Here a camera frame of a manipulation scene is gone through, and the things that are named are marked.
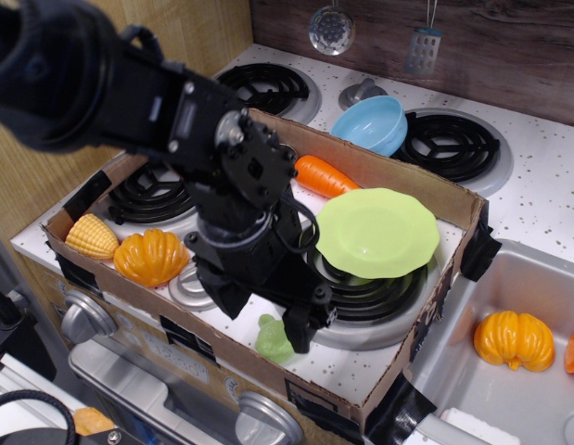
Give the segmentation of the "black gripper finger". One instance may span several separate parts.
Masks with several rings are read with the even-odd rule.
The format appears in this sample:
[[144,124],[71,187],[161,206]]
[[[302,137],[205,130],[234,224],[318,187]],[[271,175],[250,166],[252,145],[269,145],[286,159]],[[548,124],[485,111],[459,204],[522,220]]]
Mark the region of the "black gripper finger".
[[282,316],[285,333],[296,353],[308,353],[315,333],[331,323],[326,307],[294,305]]
[[216,306],[231,319],[235,319],[249,301],[248,289],[210,263],[197,265],[197,277]]

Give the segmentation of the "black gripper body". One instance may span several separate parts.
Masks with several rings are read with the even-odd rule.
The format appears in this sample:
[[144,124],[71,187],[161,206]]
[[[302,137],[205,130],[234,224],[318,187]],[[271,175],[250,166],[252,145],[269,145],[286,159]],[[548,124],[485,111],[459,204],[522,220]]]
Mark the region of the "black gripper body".
[[303,255],[319,240],[313,213],[300,203],[279,203],[247,232],[235,233],[203,220],[185,237],[196,265],[210,263],[248,289],[285,310],[294,306],[326,307],[331,322],[336,309],[332,292],[307,265]]

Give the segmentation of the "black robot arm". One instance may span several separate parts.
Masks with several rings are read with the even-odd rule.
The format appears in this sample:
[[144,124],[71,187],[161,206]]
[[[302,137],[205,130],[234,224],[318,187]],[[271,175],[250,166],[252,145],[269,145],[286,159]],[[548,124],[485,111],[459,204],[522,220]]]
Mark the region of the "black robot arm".
[[232,90],[166,60],[148,29],[116,32],[84,1],[0,4],[0,123],[39,151],[114,146],[172,168],[198,212],[186,238],[198,279],[228,316],[254,294],[279,304],[298,353],[335,318],[303,259],[316,241],[302,237],[293,153]]

